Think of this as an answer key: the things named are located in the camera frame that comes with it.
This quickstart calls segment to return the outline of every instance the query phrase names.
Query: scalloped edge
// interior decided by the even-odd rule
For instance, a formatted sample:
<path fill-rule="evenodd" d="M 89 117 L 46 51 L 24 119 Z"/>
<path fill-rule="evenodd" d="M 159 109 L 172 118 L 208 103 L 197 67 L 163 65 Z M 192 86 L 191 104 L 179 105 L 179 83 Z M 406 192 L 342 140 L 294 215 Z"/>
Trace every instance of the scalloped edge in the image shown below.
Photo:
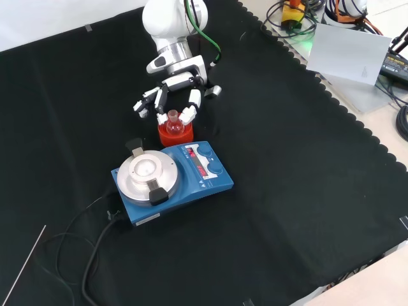
<path fill-rule="evenodd" d="M 257 24 L 259 24 L 259 27 L 261 27 L 262 21 L 260 21 L 260 19 L 257 16 L 255 16 L 251 11 L 249 11 L 248 8 L 246 8 L 242 2 L 240 2 L 239 0 L 235 0 L 235 1 L 237 2 L 238 6 L 240 6 L 241 9 L 243 9 L 243 11 L 245 11 L 253 19 L 253 22 L 256 22 Z M 270 34 L 271 36 L 273 36 L 271 30 L 269 30 L 268 28 L 266 28 L 266 32 L 268 34 Z M 299 66 L 302 67 L 302 69 L 306 70 L 306 65 L 304 63 L 302 63 L 301 60 L 299 60 L 299 58 L 295 57 L 295 53 L 299 57 L 301 57 L 303 59 L 303 61 L 306 61 L 306 59 L 303 56 L 301 56 L 284 38 L 278 38 L 277 36 L 274 36 L 274 37 L 276 37 L 276 42 L 277 42 L 278 46 L 282 47 L 285 51 L 287 51 L 288 54 L 292 57 L 292 59 L 294 61 L 296 61 L 299 64 Z M 375 142 L 378 145 L 379 150 L 382 151 L 382 153 L 385 153 L 386 158 L 392 159 L 392 161 L 397 166 L 397 169 L 403 171 L 404 173 L 407 173 L 407 171 L 408 171 L 407 166 L 405 164 L 401 163 L 400 161 L 397 161 L 397 157 L 394 154 L 390 153 L 389 148 L 387 148 L 387 146 L 385 146 L 385 144 L 381 143 L 380 139 L 378 137 L 376 137 L 375 135 L 373 135 L 373 132 L 370 129 L 365 128 L 364 123 L 362 121 L 360 121 L 360 120 L 357 120 L 356 116 L 353 113 L 351 113 L 346 106 L 343 106 L 342 103 L 337 98 L 333 97 L 333 95 L 336 95 L 336 94 L 329 91 L 327 89 L 327 87 L 325 86 L 325 84 L 323 84 L 323 81 L 326 80 L 326 79 L 322 79 L 321 77 L 323 77 L 323 76 L 321 76 L 319 73 L 315 73 L 313 71 L 310 71 L 310 74 L 314 75 L 315 82 L 317 82 L 319 85 L 321 85 L 321 86 L 319 86 L 320 89 L 323 90 L 324 94 L 329 97 L 329 100 L 332 103 L 334 103 L 334 104 L 336 104 L 338 106 L 340 112 L 342 112 L 346 117 L 348 117 L 347 118 L 348 120 L 352 120 L 353 122 L 355 122 L 357 127 L 360 128 L 363 131 L 363 133 L 368 134 L 371 141 Z"/>

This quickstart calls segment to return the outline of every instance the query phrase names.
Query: black power cable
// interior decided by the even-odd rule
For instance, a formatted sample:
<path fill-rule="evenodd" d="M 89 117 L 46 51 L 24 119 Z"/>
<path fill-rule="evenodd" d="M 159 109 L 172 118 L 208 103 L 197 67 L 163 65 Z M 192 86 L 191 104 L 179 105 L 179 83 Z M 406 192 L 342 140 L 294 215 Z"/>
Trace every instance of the black power cable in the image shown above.
<path fill-rule="evenodd" d="M 84 276 L 82 277 L 82 285 L 81 285 L 81 291 L 82 295 L 84 298 L 92 305 L 92 306 L 99 306 L 87 293 L 87 283 L 88 283 L 88 275 L 89 275 L 89 270 L 91 269 L 91 266 L 95 260 L 96 253 L 98 252 L 98 248 L 102 242 L 103 237 L 106 235 L 108 230 L 118 221 L 121 221 L 122 218 L 118 217 L 115 218 L 114 220 L 110 221 L 108 225 L 105 226 L 101 234 L 99 235 L 98 241 L 95 244 L 94 251 L 92 252 L 91 257 L 89 258 L 87 267 L 85 268 Z"/>
<path fill-rule="evenodd" d="M 112 195 L 112 194 L 107 194 L 106 196 L 101 196 L 100 198 L 96 199 L 96 200 L 93 201 L 91 204 L 89 204 L 87 207 L 85 207 L 83 210 L 81 210 L 79 213 L 77 213 L 77 215 L 74 216 L 74 218 L 72 218 L 71 222 L 70 222 L 70 223 L 68 224 L 68 226 L 66 227 L 64 234 L 67 234 L 68 231 L 69 231 L 69 229 L 72 227 L 72 225 L 74 225 L 75 221 L 76 221 L 82 214 L 84 214 L 86 211 L 88 211 L 88 209 L 90 209 L 95 203 L 101 201 L 101 200 L 104 199 L 104 198 L 109 197 L 109 196 Z M 61 241 L 60 241 L 59 246 L 58 246 L 58 249 L 57 249 L 57 254 L 55 255 L 55 266 L 54 266 L 55 271 L 57 272 L 57 276 L 60 277 L 62 280 L 64 280 L 67 284 L 69 284 L 69 285 L 78 285 L 77 283 L 69 282 L 68 280 L 66 280 L 66 279 L 61 275 L 61 272 L 59 271 L 59 258 L 60 258 L 60 255 L 61 255 L 61 248 L 62 248 L 62 245 L 63 245 L 63 243 L 64 243 L 64 240 L 65 240 L 65 236 L 66 236 L 66 235 L 59 235 L 59 236 L 62 236 L 62 238 L 61 238 Z M 97 262 L 96 262 L 96 268 L 98 267 L 98 263 L 99 263 L 99 257 L 98 257 Z"/>
<path fill-rule="evenodd" d="M 326 4 L 326 0 L 302 0 L 302 4 L 305 7 L 307 3 L 309 3 L 309 10 L 316 12 Z"/>
<path fill-rule="evenodd" d="M 400 111 L 398 112 L 397 119 L 395 121 L 395 125 L 397 127 L 397 131 L 400 136 L 408 142 L 408 122 L 407 122 L 407 115 L 408 115 L 408 106 L 404 105 L 401 107 Z"/>
<path fill-rule="evenodd" d="M 272 6 L 268 9 L 268 11 L 267 11 L 267 13 L 266 13 L 266 20 L 261 24 L 261 31 L 262 31 L 262 33 L 264 33 L 264 34 L 267 35 L 268 37 L 271 36 L 270 34 L 268 34 L 268 33 L 265 31 L 265 24 L 266 24 L 267 22 L 269 22 L 270 24 L 272 24 L 272 25 L 275 26 L 275 27 L 282 28 L 281 25 L 278 25 L 278 24 L 273 23 L 273 22 L 270 20 L 270 17 L 271 17 L 277 10 L 279 10 L 280 8 L 283 8 L 284 6 L 288 6 L 288 7 L 292 8 L 292 9 L 294 9 L 294 10 L 298 10 L 298 11 L 300 11 L 300 12 L 303 13 L 303 16 L 302 16 L 301 19 L 297 22 L 297 24 L 301 23 L 301 22 L 303 21 L 303 19 L 306 18 L 307 20 L 309 20 L 309 21 L 312 23 L 312 25 L 311 25 L 310 27 L 308 27 L 306 30 L 303 30 L 303 31 L 300 31 L 300 32 L 294 32 L 294 31 L 293 31 L 293 34 L 290 34 L 290 35 L 287 35 L 287 36 L 281 36 L 281 35 L 279 35 L 279 36 L 273 36 L 273 35 L 272 35 L 273 37 L 278 37 L 278 38 L 292 38 L 292 37 L 296 37 L 296 36 L 299 36 L 299 35 L 308 35 L 308 34 L 314 33 L 314 31 L 316 30 L 316 27 L 317 27 L 317 21 L 316 21 L 316 19 L 313 17 L 313 14 L 312 14 L 312 13 L 310 13 L 310 16 L 308 15 L 308 13 L 309 13 L 309 2 L 308 2 L 308 1 L 307 1 L 306 4 L 305 4 L 305 9 L 304 9 L 304 10 L 302 10 L 302 9 L 300 9 L 300 8 L 294 8 L 294 7 L 290 6 L 288 3 L 285 3 L 285 1 L 279 1 L 278 3 L 275 3 L 274 5 L 272 5 Z"/>
<path fill-rule="evenodd" d="M 91 247 L 94 247 L 94 244 L 93 244 L 90 240 L 86 239 L 86 238 L 83 237 L 83 236 L 80 236 L 80 235 L 77 235 L 77 234 L 74 234 L 74 233 L 61 233 L 61 234 L 54 235 L 54 236 L 52 236 L 51 238 L 49 238 L 49 239 L 43 241 L 42 243 L 39 244 L 39 246 L 38 246 L 37 249 L 39 249 L 42 245 L 47 245 L 48 243 L 50 243 L 50 242 L 52 242 L 52 241 L 54 241 L 54 240 L 56 240 L 56 239 L 58 239 L 58 238 L 60 238 L 60 237 L 65 237 L 65 236 L 68 236 L 68 237 L 71 237 L 71 238 L 76 238 L 76 239 L 79 239 L 79 240 L 83 240 L 83 241 L 87 242 Z M 49 276 L 53 277 L 55 280 L 59 281 L 62 285 L 64 285 L 64 287 L 68 290 L 69 295 L 70 295 L 70 297 L 71 297 L 71 304 L 72 304 L 72 306 L 75 306 L 75 296 L 74 296 L 74 292 L 73 292 L 72 288 L 69 286 L 69 283 L 66 282 L 62 277 L 59 277 L 59 276 L 57 276 L 56 274 L 52 273 L 49 269 L 47 269 L 47 268 L 41 263 L 41 261 L 38 259 L 38 256 L 37 256 L 37 250 L 35 250 L 35 252 L 34 252 L 34 254 L 33 254 L 33 258 L 34 258 L 34 262 L 35 262 L 46 274 L 48 274 Z"/>
<path fill-rule="evenodd" d="M 200 27 L 200 24 L 198 23 L 198 17 L 196 13 L 196 6 L 194 4 L 194 0 L 191 0 L 191 6 L 193 7 L 193 13 L 194 13 L 194 19 L 196 20 L 196 25 Z M 201 54 L 201 41 L 198 40 L 198 54 Z"/>
<path fill-rule="evenodd" d="M 408 142 L 408 121 L 407 121 L 407 115 L 408 115 L 408 102 L 405 102 L 404 100 L 396 97 L 393 92 L 392 88 L 392 82 L 389 84 L 388 88 L 378 79 L 378 82 L 381 84 L 382 87 L 384 87 L 385 91 L 382 90 L 378 85 L 376 87 L 385 93 L 387 96 L 389 96 L 391 99 L 395 101 L 395 103 L 400 107 L 400 111 L 397 114 L 397 118 L 395 120 L 395 127 L 397 128 L 397 131 L 399 135 Z"/>

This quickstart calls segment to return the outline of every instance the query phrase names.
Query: black cloth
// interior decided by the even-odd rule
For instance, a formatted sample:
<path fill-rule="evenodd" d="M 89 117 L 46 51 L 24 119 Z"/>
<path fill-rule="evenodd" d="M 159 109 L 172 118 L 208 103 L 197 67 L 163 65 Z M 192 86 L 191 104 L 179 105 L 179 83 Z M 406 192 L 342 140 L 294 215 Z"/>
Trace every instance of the black cloth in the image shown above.
<path fill-rule="evenodd" d="M 113 230 L 91 280 L 102 305 L 289 305 L 407 238 L 398 220 L 408 214 L 405 167 L 235 0 L 206 2 L 205 32 L 222 48 L 210 77 L 223 92 L 203 102 L 194 133 L 235 186 Z M 154 116 L 132 111 L 164 77 L 145 73 L 156 48 L 141 17 L 142 9 L 131 11 L 91 33 L 76 29 L 0 55 L 0 296 L 44 224 L 47 238 L 112 190 L 110 170 L 128 157 L 128 140 L 161 148 Z M 197 38 L 190 44 L 195 51 Z M 201 47 L 213 61 L 213 47 Z M 172 95 L 169 108 L 182 110 L 187 97 Z M 95 241 L 115 201 L 95 205 L 76 232 Z M 38 250 L 49 269 L 54 249 Z M 89 254 L 69 240 L 63 274 L 79 282 Z M 31 260 L 8 305 L 69 303 Z"/>

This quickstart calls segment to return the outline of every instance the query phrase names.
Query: table surface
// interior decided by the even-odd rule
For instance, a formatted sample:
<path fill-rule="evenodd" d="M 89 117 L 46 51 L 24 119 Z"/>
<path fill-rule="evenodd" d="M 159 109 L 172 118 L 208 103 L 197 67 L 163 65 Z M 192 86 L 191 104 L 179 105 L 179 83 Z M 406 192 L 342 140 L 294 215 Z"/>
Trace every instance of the table surface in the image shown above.
<path fill-rule="evenodd" d="M 305 306 L 404 306 L 407 299 L 408 246 L 405 246 Z"/>
<path fill-rule="evenodd" d="M 137 230 L 110 233 L 91 283 L 107 305 L 126 305 L 137 292 L 141 305 L 240 305 L 251 298 L 285 306 L 407 236 L 398 220 L 407 214 L 405 168 L 235 0 L 207 3 L 206 31 L 224 51 L 211 77 L 224 92 L 203 104 L 194 135 L 211 143 L 235 188 Z M 160 148 L 155 118 L 141 121 L 132 112 L 162 78 L 141 73 L 156 53 L 141 12 L 1 54 L 7 103 L 0 157 L 7 163 L 0 241 L 8 246 L 0 253 L 1 296 L 44 224 L 43 238 L 60 233 L 112 186 L 110 170 L 129 156 L 129 139 Z M 251 33 L 242 38 L 245 31 Z M 201 47 L 212 60 L 213 48 Z M 170 104 L 183 109 L 188 94 L 176 93 Z M 94 240 L 113 210 L 108 204 L 82 216 L 75 232 Z M 52 268 L 55 245 L 39 251 Z M 69 241 L 63 274 L 80 279 L 87 257 L 86 247 Z M 64 288 L 30 261 L 7 306 L 62 299 L 69 305 Z"/>
<path fill-rule="evenodd" d="M 241 0 L 241 2 L 250 12 L 260 20 L 264 21 L 266 18 L 266 11 L 277 1 Z M 408 14 L 407 0 L 368 0 L 367 5 L 370 21 L 376 25 L 384 35 L 392 38 L 399 36 L 408 26 L 408 22 L 406 21 L 406 16 Z M 312 39 L 296 38 L 287 40 L 287 42 L 305 60 L 300 56 L 295 55 L 295 57 L 301 60 L 301 62 L 307 62 L 306 60 L 309 58 Z M 402 55 L 408 57 L 408 48 L 405 48 Z M 397 161 L 403 163 L 408 168 L 408 143 L 399 136 L 395 127 L 395 118 L 399 111 L 399 107 L 375 87 L 364 87 L 362 91 L 361 89 L 358 89 L 357 91 L 342 92 L 344 88 L 336 88 L 327 81 L 323 81 L 323 83 L 333 96 L 335 96 L 342 105 L 347 107 L 350 113 L 356 116 L 358 121 L 364 123 L 364 126 L 371 130 L 374 136 L 378 137 L 380 142 L 388 148 L 389 153 L 393 154 Z M 403 99 L 408 98 L 407 91 L 396 88 L 395 93 Z M 353 94 L 359 94 L 359 98 L 367 99 L 367 101 L 370 101 L 371 99 L 379 99 L 380 101 L 384 101 L 385 105 L 372 112 L 361 113 L 353 106 L 349 99 L 353 98 Z"/>

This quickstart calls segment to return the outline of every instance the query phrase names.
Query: electronic equipment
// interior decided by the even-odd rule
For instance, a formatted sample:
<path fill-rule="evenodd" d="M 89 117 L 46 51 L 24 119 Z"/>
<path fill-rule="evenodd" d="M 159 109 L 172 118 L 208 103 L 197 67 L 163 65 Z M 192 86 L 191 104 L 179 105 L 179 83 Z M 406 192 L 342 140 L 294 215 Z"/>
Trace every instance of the electronic equipment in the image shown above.
<path fill-rule="evenodd" d="M 282 11 L 282 22 L 281 27 L 287 31 L 292 31 L 292 29 L 302 28 L 302 19 L 305 11 L 305 6 L 300 3 L 300 0 L 289 0 L 286 1 Z"/>
<path fill-rule="evenodd" d="M 401 84 L 408 84 L 408 61 L 387 53 L 380 70 L 380 75 L 384 75 Z"/>
<path fill-rule="evenodd" d="M 141 147 L 112 176 L 135 226 L 200 198 L 233 187 L 233 181 L 208 142 L 162 151 Z"/>

